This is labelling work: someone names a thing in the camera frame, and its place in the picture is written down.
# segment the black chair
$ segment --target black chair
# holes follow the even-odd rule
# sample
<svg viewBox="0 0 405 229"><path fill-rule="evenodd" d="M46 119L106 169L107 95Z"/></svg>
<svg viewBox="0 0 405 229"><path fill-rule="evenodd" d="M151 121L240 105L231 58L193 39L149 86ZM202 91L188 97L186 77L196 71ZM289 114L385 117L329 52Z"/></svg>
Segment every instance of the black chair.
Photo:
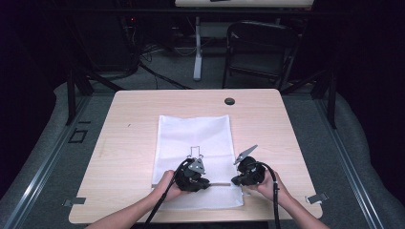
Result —
<svg viewBox="0 0 405 229"><path fill-rule="evenodd" d="M267 78L272 87L282 88L299 43L296 31L282 25L240 21L229 26L226 37L223 88L228 72L230 76L236 72Z"/></svg>

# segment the dark background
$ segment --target dark background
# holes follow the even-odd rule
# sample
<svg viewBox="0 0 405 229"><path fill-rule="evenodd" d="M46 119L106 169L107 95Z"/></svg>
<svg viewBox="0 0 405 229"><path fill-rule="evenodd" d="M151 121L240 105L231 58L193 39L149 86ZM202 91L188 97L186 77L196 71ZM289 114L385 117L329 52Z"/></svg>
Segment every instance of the dark background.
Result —
<svg viewBox="0 0 405 229"><path fill-rule="evenodd" d="M353 16L346 22L309 20L291 78L301 79L323 69L344 42L344 55L336 71L337 90L363 126L373 167L387 189L405 204L401 170L405 150L405 2L317 0L315 4L314 10L347 10ZM116 22L92 22L100 30L117 31L114 37L99 39L120 46L120 52L115 53L119 58L94 60L67 28L51 30L50 22L44 20L33 1L2 1L0 9L2 197L50 118L55 103L53 89L66 81L71 69L61 50L68 50L74 60L95 71L95 66L128 71L134 67L134 56L133 47L123 39L126 34L113 25ZM51 24L61 25L58 20L53 18ZM147 22L144 28L151 29ZM60 36L64 43L57 39Z"/></svg>

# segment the white towel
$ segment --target white towel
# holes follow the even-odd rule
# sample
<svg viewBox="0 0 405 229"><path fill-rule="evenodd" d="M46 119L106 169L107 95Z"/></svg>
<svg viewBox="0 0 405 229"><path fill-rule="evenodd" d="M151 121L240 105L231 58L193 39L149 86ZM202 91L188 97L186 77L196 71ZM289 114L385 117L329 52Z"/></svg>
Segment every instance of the white towel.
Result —
<svg viewBox="0 0 405 229"><path fill-rule="evenodd" d="M205 175L202 177L214 185L164 202L161 209L219 209L243 205L242 189L230 181L238 174L233 165L235 154L229 115L193 118L161 115L152 183L157 184L164 171L176 170L191 153L192 157L199 158L197 147L203 156Z"/></svg>

